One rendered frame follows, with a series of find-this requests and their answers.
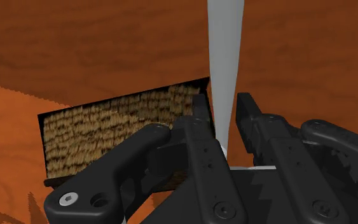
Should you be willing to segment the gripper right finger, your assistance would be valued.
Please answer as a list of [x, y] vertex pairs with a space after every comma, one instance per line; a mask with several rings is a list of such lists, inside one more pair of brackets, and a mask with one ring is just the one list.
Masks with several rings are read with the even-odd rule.
[[274, 166], [289, 207], [277, 224], [358, 224], [358, 134], [311, 119], [296, 128], [237, 95], [236, 123], [254, 165]]

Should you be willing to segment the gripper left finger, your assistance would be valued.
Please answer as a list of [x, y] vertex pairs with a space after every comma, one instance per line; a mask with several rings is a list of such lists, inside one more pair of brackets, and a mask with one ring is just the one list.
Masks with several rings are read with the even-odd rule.
[[248, 214], [214, 137], [197, 107], [173, 127], [144, 126], [45, 199], [49, 224], [129, 224], [176, 171], [187, 177], [140, 224], [248, 224]]

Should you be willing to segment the long grey tapered utensil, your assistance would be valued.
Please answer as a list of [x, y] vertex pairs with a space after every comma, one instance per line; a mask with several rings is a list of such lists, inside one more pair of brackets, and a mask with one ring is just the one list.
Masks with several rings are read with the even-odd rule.
[[244, 0], [207, 0], [209, 70], [216, 139], [225, 155], [242, 34]]

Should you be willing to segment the woven straw mat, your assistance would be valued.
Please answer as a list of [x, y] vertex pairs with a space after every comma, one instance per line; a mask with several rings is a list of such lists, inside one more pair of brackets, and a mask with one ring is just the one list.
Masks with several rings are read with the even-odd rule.
[[209, 81], [200, 78], [39, 114], [44, 185], [57, 188], [147, 124], [173, 128], [184, 115], [212, 122]]

